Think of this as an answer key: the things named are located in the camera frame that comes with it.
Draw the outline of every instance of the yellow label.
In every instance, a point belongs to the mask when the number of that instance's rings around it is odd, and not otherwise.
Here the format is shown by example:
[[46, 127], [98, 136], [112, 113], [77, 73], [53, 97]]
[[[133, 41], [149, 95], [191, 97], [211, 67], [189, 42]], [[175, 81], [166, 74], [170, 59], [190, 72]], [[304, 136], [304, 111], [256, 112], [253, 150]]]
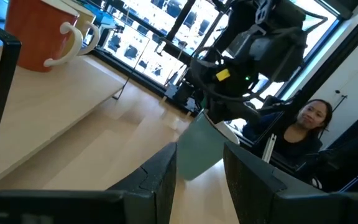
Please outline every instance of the yellow label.
[[230, 77], [230, 73], [228, 69], [224, 69], [222, 71], [220, 71], [218, 74], [216, 74], [216, 78], [218, 78], [218, 80], [221, 82], [227, 78]]

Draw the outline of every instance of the mug handle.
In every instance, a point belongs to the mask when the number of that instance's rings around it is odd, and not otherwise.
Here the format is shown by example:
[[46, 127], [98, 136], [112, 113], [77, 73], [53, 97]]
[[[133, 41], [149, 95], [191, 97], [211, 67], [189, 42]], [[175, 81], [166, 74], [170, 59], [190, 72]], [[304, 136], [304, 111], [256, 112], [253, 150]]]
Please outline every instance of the mug handle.
[[73, 60], [73, 58], [77, 56], [78, 52], [80, 51], [80, 49], [82, 47], [82, 33], [81, 33], [81, 31], [78, 30], [77, 28], [75, 28], [69, 22], [64, 22], [60, 26], [60, 33], [61, 34], [67, 34], [70, 31], [74, 35], [74, 44], [71, 47], [70, 51], [60, 59], [56, 59], [56, 60], [54, 60], [52, 58], [46, 59], [46, 61], [44, 62], [45, 67], [50, 67], [50, 66], [54, 66], [54, 65], [61, 65], [63, 63], [66, 63], [68, 61]]
[[93, 25], [93, 23], [91, 23], [90, 21], [86, 21], [85, 23], [90, 29], [93, 30], [93, 39], [92, 41], [89, 43], [89, 45], [84, 48], [84, 49], [81, 49], [80, 52], [78, 53], [78, 55], [84, 55], [84, 54], [87, 54], [89, 52], [91, 52], [91, 50], [93, 50], [97, 44], [99, 43], [99, 40], [100, 40], [100, 30], [97, 26]]

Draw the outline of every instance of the black hair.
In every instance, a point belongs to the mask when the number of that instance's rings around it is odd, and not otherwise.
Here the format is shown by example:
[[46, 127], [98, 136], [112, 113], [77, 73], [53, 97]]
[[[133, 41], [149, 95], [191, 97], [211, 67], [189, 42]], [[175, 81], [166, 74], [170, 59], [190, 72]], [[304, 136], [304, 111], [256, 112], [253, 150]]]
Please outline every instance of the black hair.
[[318, 128], [314, 128], [313, 130], [311, 130], [312, 133], [314, 134], [319, 134], [322, 130], [325, 130], [327, 129], [329, 123], [331, 122], [332, 118], [333, 118], [333, 106], [331, 106], [330, 103], [328, 103], [327, 101], [325, 100], [322, 100], [322, 99], [313, 99], [313, 100], [310, 100], [306, 103], [305, 106], [309, 105], [310, 103], [312, 102], [315, 102], [315, 101], [318, 101], [318, 102], [322, 102], [326, 105], [326, 117], [323, 121], [323, 125], [322, 127], [318, 127]]

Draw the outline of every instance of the wooden desk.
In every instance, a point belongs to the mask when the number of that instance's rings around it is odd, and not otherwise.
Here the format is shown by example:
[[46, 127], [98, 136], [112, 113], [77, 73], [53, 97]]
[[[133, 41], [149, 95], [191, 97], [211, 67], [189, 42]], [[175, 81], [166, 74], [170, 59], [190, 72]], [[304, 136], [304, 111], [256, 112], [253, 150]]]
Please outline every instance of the wooden desk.
[[49, 73], [16, 68], [0, 125], [0, 180], [121, 90], [87, 57]]
[[[3, 178], [0, 189], [106, 190], [190, 122], [159, 101], [129, 83], [119, 101], [103, 103]], [[191, 182], [177, 180], [170, 223], [238, 223], [223, 161]]]

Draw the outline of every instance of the wooden table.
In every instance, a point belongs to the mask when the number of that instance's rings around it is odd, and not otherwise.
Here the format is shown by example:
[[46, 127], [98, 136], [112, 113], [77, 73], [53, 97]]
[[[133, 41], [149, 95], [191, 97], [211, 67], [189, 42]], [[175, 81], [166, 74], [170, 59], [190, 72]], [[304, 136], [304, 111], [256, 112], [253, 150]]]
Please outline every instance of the wooden table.
[[16, 68], [0, 125], [0, 180], [122, 89], [87, 57], [49, 73]]

